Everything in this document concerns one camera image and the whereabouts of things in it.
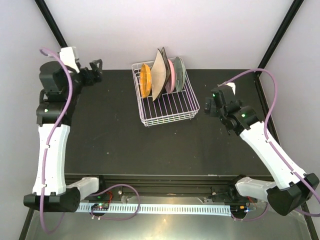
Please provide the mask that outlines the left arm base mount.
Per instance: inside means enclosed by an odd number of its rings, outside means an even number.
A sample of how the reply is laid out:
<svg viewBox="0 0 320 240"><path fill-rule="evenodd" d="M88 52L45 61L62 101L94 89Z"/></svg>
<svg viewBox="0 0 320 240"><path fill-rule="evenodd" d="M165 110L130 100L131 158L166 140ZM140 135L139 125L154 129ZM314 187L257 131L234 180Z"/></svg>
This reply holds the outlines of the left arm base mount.
<svg viewBox="0 0 320 240"><path fill-rule="evenodd" d="M110 186L104 190L98 190L95 193L92 193L90 197L95 198L98 201L103 201L103 202L111 202L114 198L118 199L122 195L123 191L123 186L121 184L116 184L113 186Z"/></svg>

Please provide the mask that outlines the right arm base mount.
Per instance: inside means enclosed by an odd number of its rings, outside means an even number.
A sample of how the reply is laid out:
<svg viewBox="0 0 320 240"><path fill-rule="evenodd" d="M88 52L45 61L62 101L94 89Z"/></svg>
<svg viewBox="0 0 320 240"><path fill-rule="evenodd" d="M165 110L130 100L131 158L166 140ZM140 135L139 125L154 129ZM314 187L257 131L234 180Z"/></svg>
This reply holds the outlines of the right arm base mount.
<svg viewBox="0 0 320 240"><path fill-rule="evenodd" d="M211 193L208 199L219 203L257 203L258 200L253 197L241 196L233 188L225 187L211 187Z"/></svg>

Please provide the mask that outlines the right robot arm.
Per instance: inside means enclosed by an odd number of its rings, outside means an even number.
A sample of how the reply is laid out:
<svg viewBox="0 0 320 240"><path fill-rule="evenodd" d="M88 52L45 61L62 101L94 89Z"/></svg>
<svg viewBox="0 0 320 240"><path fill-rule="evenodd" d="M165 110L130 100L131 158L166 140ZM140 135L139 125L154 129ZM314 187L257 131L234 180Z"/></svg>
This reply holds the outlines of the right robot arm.
<svg viewBox="0 0 320 240"><path fill-rule="evenodd" d="M239 175L227 189L234 202L250 197L267 202L279 215L286 216L315 195L320 183L314 173L306 173L270 135L265 123L249 105L243 105L228 85L211 90L205 113L219 118L228 132L233 131L257 154L273 180Z"/></svg>

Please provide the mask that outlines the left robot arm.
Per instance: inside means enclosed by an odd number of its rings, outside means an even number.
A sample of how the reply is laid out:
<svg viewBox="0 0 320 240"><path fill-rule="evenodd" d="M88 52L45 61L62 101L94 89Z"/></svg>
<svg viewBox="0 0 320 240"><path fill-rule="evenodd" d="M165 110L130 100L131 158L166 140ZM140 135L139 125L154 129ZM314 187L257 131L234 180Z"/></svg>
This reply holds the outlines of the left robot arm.
<svg viewBox="0 0 320 240"><path fill-rule="evenodd" d="M58 61L50 61L39 69L43 89L39 94L36 123L39 133L39 158L32 192L23 197L23 204L44 212L76 212L80 201L92 195L103 199L108 192L98 177L84 177L70 185L65 181L65 156L72 116L82 89L102 81L103 61L90 62L90 67L71 66L67 76Z"/></svg>

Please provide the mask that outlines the white wire dish rack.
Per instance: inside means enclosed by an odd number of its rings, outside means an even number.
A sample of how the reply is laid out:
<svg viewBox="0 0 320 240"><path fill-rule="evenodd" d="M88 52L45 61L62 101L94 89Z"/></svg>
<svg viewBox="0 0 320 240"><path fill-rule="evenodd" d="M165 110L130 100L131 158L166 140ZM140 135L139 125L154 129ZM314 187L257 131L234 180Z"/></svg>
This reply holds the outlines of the white wire dish rack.
<svg viewBox="0 0 320 240"><path fill-rule="evenodd" d="M142 124L151 127L160 124L172 123L192 119L200 110L200 105L193 90L189 77L186 76L182 91L172 93L163 92L156 100L149 95L143 98L140 91L140 73L142 63L131 66L139 117Z"/></svg>

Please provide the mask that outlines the pink round plate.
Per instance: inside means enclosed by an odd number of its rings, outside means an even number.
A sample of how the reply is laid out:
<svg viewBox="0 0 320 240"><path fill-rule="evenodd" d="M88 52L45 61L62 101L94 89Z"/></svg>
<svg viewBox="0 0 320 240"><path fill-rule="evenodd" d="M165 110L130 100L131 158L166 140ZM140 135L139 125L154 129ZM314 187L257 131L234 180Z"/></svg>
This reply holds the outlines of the pink round plate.
<svg viewBox="0 0 320 240"><path fill-rule="evenodd" d="M167 94L171 94L175 89L176 74L175 74L174 64L170 59L168 59L168 64L169 64L170 74L169 74L168 82L165 86L165 90Z"/></svg>

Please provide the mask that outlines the white square plate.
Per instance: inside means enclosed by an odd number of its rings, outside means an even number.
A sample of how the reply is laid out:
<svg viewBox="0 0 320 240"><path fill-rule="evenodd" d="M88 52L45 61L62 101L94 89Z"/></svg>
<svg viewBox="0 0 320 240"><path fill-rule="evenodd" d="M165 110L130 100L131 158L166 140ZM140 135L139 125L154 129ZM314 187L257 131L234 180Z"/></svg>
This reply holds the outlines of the white square plate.
<svg viewBox="0 0 320 240"><path fill-rule="evenodd" d="M163 86L166 78L165 64L159 49L157 49L156 57L150 72L152 101L154 102L163 92Z"/></svg>

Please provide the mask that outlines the green floral plate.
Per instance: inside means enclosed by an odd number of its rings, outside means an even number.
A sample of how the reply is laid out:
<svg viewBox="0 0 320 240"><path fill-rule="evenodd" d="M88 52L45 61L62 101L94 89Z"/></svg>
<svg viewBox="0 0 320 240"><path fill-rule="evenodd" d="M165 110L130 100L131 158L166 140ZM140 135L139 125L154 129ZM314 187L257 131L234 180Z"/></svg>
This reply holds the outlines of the green floral plate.
<svg viewBox="0 0 320 240"><path fill-rule="evenodd" d="M176 57L173 63L175 71L175 88L181 92L186 82L186 67L181 57Z"/></svg>

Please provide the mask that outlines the orange dotted scalloped plate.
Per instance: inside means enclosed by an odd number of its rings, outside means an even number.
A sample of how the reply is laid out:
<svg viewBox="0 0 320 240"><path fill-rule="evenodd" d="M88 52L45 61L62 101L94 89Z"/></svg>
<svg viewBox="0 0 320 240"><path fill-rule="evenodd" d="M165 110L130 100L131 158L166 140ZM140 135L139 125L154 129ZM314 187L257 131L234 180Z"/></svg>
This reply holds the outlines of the orange dotted scalloped plate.
<svg viewBox="0 0 320 240"><path fill-rule="evenodd" d="M152 89L152 76L151 69L146 64L143 63L140 69L140 93L141 97L147 98L150 95Z"/></svg>

